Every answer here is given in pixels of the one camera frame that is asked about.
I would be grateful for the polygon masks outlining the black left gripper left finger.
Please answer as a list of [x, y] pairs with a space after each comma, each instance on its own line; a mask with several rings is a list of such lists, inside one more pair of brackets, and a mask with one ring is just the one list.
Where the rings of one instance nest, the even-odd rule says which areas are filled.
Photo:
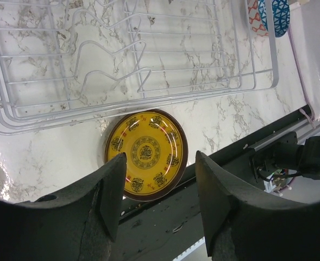
[[0, 260], [108, 260], [126, 181], [120, 153], [95, 172], [38, 200], [0, 200]]

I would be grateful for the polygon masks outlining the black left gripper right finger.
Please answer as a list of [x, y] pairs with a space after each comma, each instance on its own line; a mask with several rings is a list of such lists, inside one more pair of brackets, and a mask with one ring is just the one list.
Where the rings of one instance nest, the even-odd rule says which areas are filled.
[[320, 201], [260, 190], [196, 153], [206, 252], [213, 260], [320, 260]]

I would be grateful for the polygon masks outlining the yellow patterned black plate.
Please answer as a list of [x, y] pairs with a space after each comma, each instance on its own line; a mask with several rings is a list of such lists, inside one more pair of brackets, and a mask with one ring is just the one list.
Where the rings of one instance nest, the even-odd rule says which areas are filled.
[[141, 202], [157, 200], [178, 185], [189, 149], [182, 126], [169, 113], [146, 110], [126, 115], [105, 143], [104, 161], [127, 156], [125, 197]]

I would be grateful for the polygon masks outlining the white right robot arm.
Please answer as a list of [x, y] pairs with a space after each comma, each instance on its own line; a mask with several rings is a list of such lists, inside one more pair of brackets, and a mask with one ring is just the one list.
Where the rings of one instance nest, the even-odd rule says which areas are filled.
[[320, 136], [302, 143], [296, 132], [251, 146], [250, 169], [256, 182], [263, 182], [265, 192], [281, 194], [290, 189], [297, 177], [320, 180]]

